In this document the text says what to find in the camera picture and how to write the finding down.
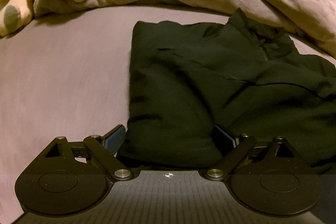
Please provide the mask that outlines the black large garment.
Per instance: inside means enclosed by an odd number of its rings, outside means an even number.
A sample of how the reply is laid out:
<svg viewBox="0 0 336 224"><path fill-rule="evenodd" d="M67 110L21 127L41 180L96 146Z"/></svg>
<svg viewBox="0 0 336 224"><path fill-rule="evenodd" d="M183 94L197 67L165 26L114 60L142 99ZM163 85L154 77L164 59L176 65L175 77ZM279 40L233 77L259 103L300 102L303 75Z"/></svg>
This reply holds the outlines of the black large garment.
<svg viewBox="0 0 336 224"><path fill-rule="evenodd" d="M129 98L117 153L129 168L207 168L228 155L228 131L282 136L335 172L335 66L240 10L225 25L136 23Z"/></svg>

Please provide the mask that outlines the purple bed sheet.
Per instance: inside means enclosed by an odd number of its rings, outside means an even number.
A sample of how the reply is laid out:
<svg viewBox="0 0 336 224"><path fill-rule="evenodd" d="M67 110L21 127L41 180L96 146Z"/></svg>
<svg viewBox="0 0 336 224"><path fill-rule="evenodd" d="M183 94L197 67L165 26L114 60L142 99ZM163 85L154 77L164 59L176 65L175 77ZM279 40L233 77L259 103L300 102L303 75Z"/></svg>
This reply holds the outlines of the purple bed sheet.
<svg viewBox="0 0 336 224"><path fill-rule="evenodd" d="M120 6L32 21L1 40L1 223L22 213L14 183L56 136L80 140L127 120L131 31L227 16L171 6Z"/></svg>

